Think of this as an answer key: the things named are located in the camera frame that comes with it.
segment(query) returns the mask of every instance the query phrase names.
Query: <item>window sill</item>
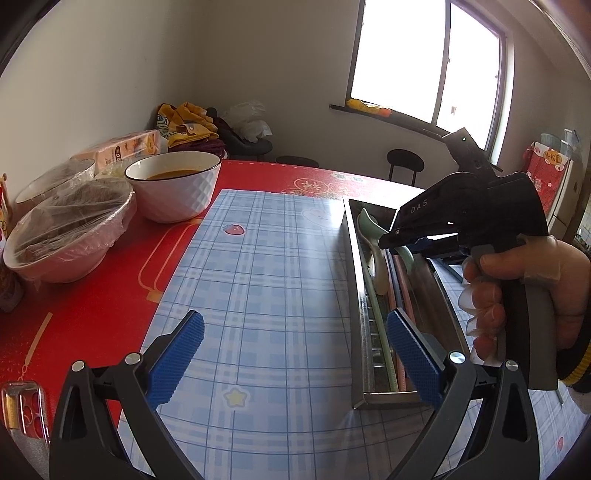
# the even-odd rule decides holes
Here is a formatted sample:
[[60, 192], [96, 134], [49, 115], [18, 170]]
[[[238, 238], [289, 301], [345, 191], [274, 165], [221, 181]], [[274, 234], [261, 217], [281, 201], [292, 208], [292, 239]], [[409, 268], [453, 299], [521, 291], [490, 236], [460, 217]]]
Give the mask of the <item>window sill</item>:
[[390, 116], [380, 116], [375, 115], [374, 113], [367, 113], [362, 112], [360, 110], [355, 110], [354, 108], [350, 108], [348, 106], [340, 106], [340, 105], [329, 105], [331, 110], [337, 110], [339, 112], [347, 112], [347, 113], [355, 113], [356, 115], [363, 115], [368, 116], [371, 118], [375, 118], [376, 120], [380, 120], [382, 122], [386, 122], [387, 124], [396, 125], [397, 127], [402, 127], [407, 130], [411, 130], [413, 132], [419, 133], [421, 135], [425, 135], [426, 137], [430, 137], [434, 140], [438, 140], [442, 142], [441, 139], [444, 135], [447, 135], [449, 132], [444, 130], [443, 128], [435, 127], [430, 125], [418, 118], [414, 118], [409, 115], [405, 115], [404, 113], [394, 112], [390, 114]]

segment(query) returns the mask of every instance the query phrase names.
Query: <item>white wall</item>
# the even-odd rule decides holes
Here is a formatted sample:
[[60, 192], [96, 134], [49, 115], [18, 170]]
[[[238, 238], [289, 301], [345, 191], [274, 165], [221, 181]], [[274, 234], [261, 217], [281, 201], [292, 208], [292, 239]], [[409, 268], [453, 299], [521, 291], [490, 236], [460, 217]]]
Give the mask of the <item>white wall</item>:
[[[521, 7], [528, 3], [511, 1]], [[556, 81], [559, 73], [542, 48], [504, 7], [492, 0], [481, 4], [507, 29], [514, 48], [512, 108], [498, 160], [506, 171], [514, 171], [521, 168], [527, 145], [541, 132], [581, 127], [564, 124], [567, 106], [559, 101], [563, 97]], [[426, 168], [418, 175], [417, 186], [427, 187], [456, 168], [442, 143], [376, 119], [328, 109], [330, 103], [342, 105], [345, 100], [358, 5], [358, 0], [209, 4], [209, 32], [217, 35], [207, 65], [218, 74], [203, 79], [194, 100], [220, 110], [252, 98], [261, 100], [275, 134], [273, 155], [310, 157], [324, 168], [386, 178], [386, 153], [407, 148], [423, 157]], [[529, 7], [528, 14], [542, 16]], [[569, 97], [569, 109], [584, 113], [570, 117], [584, 117], [581, 125], [587, 128], [589, 82], [582, 84], [582, 90], [585, 98]], [[411, 174], [401, 169], [395, 178], [408, 182]]]
[[61, 0], [0, 77], [1, 170], [14, 197], [49, 167], [144, 129], [194, 89], [204, 0]]
[[[537, 34], [547, 21], [528, 0], [473, 1], [514, 46], [499, 165], [520, 168], [539, 133], [564, 127], [577, 128], [588, 151], [591, 89], [575, 67], [557, 70], [570, 61], [566, 43]], [[268, 109], [273, 156], [386, 178], [386, 153], [406, 148], [426, 162], [417, 185], [433, 184], [456, 168], [442, 143], [328, 109], [345, 99], [357, 14], [358, 0], [61, 0], [0, 77], [0, 158], [12, 196], [82, 148], [146, 128], [159, 103], [222, 111], [253, 98]], [[408, 183], [411, 174], [394, 178]]]

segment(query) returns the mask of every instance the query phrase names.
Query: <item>stool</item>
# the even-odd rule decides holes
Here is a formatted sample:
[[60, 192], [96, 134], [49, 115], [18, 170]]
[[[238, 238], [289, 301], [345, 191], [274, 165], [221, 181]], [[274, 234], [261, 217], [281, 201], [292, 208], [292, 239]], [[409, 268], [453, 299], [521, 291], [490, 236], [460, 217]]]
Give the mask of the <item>stool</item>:
[[413, 171], [413, 182], [411, 185], [414, 187], [414, 182], [417, 179], [417, 173], [425, 169], [425, 162], [416, 153], [409, 150], [403, 150], [397, 148], [396, 150], [390, 150], [386, 159], [390, 164], [390, 175], [388, 181], [392, 181], [392, 173], [394, 167], [403, 167]]
[[320, 167], [316, 160], [312, 160], [311, 158], [305, 157], [295, 157], [293, 155], [284, 155], [282, 157], [277, 157], [277, 160], [275, 160], [275, 162], [281, 163], [282, 165], [297, 165], [299, 167]]

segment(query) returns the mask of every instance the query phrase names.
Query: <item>screw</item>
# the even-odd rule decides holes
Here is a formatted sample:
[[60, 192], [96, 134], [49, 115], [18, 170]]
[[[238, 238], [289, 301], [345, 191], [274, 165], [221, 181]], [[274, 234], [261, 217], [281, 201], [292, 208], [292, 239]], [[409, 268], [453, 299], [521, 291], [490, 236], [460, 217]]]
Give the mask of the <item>screw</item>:
[[466, 357], [463, 353], [460, 352], [452, 352], [449, 354], [449, 359], [454, 362], [455, 364], [462, 364], [466, 361]]
[[142, 356], [139, 353], [130, 353], [128, 356], [125, 357], [125, 363], [128, 365], [135, 365], [139, 363], [142, 359]]
[[505, 366], [507, 367], [507, 370], [511, 370], [512, 372], [517, 372], [519, 369], [519, 365], [517, 365], [517, 362], [514, 362], [513, 360], [507, 360], [505, 362]]
[[72, 371], [79, 372], [85, 367], [84, 362], [82, 360], [78, 360], [72, 364]]

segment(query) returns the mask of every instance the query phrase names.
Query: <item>tissue box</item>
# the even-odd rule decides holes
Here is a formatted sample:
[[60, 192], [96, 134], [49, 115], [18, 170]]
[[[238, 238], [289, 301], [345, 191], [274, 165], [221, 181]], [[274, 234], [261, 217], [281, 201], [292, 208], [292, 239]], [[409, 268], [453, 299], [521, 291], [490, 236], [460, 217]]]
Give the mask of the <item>tissue box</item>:
[[158, 153], [160, 153], [160, 133], [158, 130], [147, 130], [107, 140], [95, 147], [77, 153], [72, 158], [93, 159], [95, 161], [95, 174], [98, 174], [114, 162], [131, 157], [139, 159]]

